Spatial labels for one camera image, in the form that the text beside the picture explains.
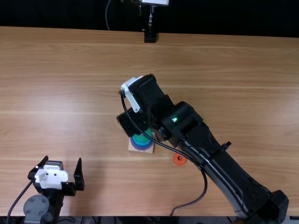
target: wooden block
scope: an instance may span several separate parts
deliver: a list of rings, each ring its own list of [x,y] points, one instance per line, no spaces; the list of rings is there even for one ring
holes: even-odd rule
[[[131,152],[139,152],[139,153],[154,153],[154,145],[155,144],[152,144],[151,147],[149,147],[148,149],[146,150],[138,150],[137,148],[135,148],[132,143],[131,143],[131,139],[129,139],[129,147],[128,147],[128,151],[131,151]]]

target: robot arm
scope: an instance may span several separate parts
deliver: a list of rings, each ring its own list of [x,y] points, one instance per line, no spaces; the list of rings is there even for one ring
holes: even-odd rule
[[[204,120],[186,102],[176,105],[164,95],[153,75],[132,78],[121,87],[132,105],[129,116],[144,131],[151,128],[159,141],[168,140],[188,153],[220,188],[241,219],[248,224],[282,223],[288,198],[271,193],[255,181],[220,145]],[[128,136],[140,134],[123,113],[118,120]]]

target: wooden table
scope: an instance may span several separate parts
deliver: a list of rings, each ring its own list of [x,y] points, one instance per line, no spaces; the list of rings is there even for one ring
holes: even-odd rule
[[[173,153],[128,152],[116,120],[119,89],[152,73],[173,102],[186,101],[231,156],[299,215],[299,39],[75,29],[0,28],[0,215],[45,155],[72,173],[83,161],[85,191],[61,215],[169,215],[196,198],[200,172]],[[235,215],[212,181],[204,199],[177,215]],[[23,215],[24,202],[13,215]]]

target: wood grain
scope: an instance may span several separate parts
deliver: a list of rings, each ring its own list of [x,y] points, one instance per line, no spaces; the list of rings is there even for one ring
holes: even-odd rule
[[[61,215],[169,215],[196,198],[203,180],[156,147],[127,150],[116,121],[119,88],[130,77],[157,77],[173,102],[186,101],[219,142],[299,215],[299,40],[295,38],[160,34],[75,29],[0,28],[0,215],[46,154],[72,173],[83,160],[86,189],[66,197]],[[13,215],[23,215],[24,202]],[[177,215],[235,215],[209,180],[207,195]]]

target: orange ring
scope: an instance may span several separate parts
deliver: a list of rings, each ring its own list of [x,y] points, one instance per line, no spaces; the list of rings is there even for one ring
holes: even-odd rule
[[[174,157],[173,157],[173,161],[178,166],[182,166],[182,165],[184,165],[187,162],[187,159],[184,156],[182,156],[182,155],[180,155],[178,153],[175,153]]]

